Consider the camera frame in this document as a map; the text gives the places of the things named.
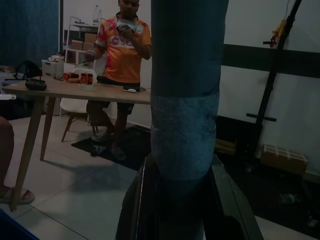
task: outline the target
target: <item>bottle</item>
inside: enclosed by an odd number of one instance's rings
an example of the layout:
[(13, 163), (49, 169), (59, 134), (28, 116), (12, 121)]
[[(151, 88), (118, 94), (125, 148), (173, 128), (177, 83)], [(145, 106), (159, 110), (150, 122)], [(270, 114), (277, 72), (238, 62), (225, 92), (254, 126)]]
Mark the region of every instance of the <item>bottle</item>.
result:
[(93, 25), (99, 25), (101, 19), (101, 9), (99, 5), (95, 5), (95, 9), (93, 11)]

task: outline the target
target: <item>black metal frame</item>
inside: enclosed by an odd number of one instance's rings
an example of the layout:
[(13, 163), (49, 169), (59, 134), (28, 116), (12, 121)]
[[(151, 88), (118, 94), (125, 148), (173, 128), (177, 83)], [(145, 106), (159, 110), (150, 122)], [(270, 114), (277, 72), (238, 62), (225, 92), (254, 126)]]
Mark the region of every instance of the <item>black metal frame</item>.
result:
[[(291, 28), (293, 27), (295, 17), (297, 11), (300, 7), (302, 0), (295, 0), (294, 6), (291, 10), (289, 17), (286, 20), (286, 25), (283, 31), (283, 34), (279, 40), (278, 47), (276, 49), (275, 55), (273, 57), (271, 71), (269, 73), (269, 77), (267, 79), (267, 83), (264, 89), (263, 97), (261, 100), (260, 108), (258, 115), (256, 116), (255, 128), (251, 134), (251, 142), (248, 148), (248, 164), (251, 165), (255, 161), (255, 153), (258, 147), (259, 139), (261, 136), (261, 129), (264, 120), (269, 120), (275, 122), (274, 118), (265, 117), (266, 111), (268, 108), (270, 96), (272, 90), (274, 89), (274, 83), (276, 80), (277, 73), (279, 72), (279, 68), (282, 64), (283, 51), (285, 47), (286, 40), (290, 34)], [(247, 114), (248, 117), (255, 117), (253, 114)]]

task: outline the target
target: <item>printed shirt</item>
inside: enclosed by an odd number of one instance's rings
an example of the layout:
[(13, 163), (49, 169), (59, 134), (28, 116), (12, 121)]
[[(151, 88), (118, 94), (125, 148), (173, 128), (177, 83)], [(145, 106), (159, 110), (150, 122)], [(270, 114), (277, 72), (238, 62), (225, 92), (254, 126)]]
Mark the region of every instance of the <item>printed shirt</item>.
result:
[[(151, 45), (150, 30), (146, 23), (136, 20), (134, 33), (143, 45)], [(107, 57), (103, 76), (121, 83), (140, 83), (142, 58), (132, 43), (119, 35), (117, 17), (102, 22), (96, 44), (106, 47)]]

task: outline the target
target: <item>hand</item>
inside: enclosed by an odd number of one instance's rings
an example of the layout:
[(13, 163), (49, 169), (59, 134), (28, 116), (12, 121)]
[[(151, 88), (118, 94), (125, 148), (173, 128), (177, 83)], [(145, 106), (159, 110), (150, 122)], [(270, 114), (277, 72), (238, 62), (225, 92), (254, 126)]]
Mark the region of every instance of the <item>hand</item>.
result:
[(96, 58), (95, 58), (95, 55), (93, 55), (92, 54), (92, 52), (90, 52), (90, 51), (92, 51), (92, 49), (89, 49), (89, 50), (87, 50), (86, 52), (85, 52), (85, 54), (84, 54), (84, 58), (85, 58), (85, 60), (87, 61), (87, 62), (93, 62)]
[(129, 28), (128, 30), (120, 32), (120, 35), (122, 37), (124, 37), (125, 39), (127, 39), (128, 41), (130, 41), (130, 42), (132, 42), (135, 39), (135, 35), (132, 32), (131, 28)]

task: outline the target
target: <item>white floor tile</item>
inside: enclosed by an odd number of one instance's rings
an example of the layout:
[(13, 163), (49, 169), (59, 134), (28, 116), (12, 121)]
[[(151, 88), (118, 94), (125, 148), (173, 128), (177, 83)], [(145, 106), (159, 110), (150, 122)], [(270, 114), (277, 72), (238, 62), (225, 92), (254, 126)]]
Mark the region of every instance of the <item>white floor tile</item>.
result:
[[(32, 157), (25, 177), (23, 187), (35, 195), (32, 206), (37, 206), (96, 171), (94, 167), (49, 150), (44, 159), (45, 161), (40, 161), (39, 157)], [(15, 185), (18, 170), (19, 164), (9, 167), (5, 185), (9, 187)]]
[(36, 208), (90, 240), (115, 238), (129, 183), (98, 172)]
[[(71, 143), (75, 143), (83, 139), (89, 138), (93, 135), (92, 128), (88, 125), (87, 122), (82, 120), (76, 120), (72, 123), (70, 131), (67, 132), (65, 141), (61, 142), (62, 136), (64, 134), (68, 122), (68, 118), (69, 117), (67, 115), (61, 117), (53, 116), (47, 149), (57, 150), (59, 148), (68, 146)], [(39, 146), (41, 146), (42, 144), (45, 119), (46, 116), (42, 115), (35, 140), (35, 143)], [(21, 139), (26, 138), (29, 122), (30, 117), (17, 119), (10, 122), (13, 126), (13, 131), (16, 137)]]
[[(22, 152), (24, 150), (25, 140), (15, 137), (14, 138), (14, 149), (11, 158), (11, 164), (20, 163)], [(41, 146), (35, 144), (32, 151), (32, 157), (40, 159)]]
[(262, 235), (268, 240), (315, 240), (315, 238), (256, 216)]
[(133, 181), (137, 174), (137, 171), (135, 170), (114, 163), (99, 156), (92, 157), (90, 156), (90, 153), (73, 147), (71, 145), (58, 149), (57, 153), (65, 155), (74, 160), (80, 161), (83, 164), (96, 167), (100, 171), (103, 171), (113, 177), (119, 178), (130, 183)]
[(10, 211), (10, 206), (9, 204), (6, 203), (0, 203), (0, 209), (2, 209), (10, 218), (15, 219), (22, 214), (30, 211), (32, 207), (28, 204), (25, 205), (19, 205), (16, 209), (16, 211)]
[(85, 240), (84, 237), (36, 209), (18, 217), (16, 221), (41, 240)]

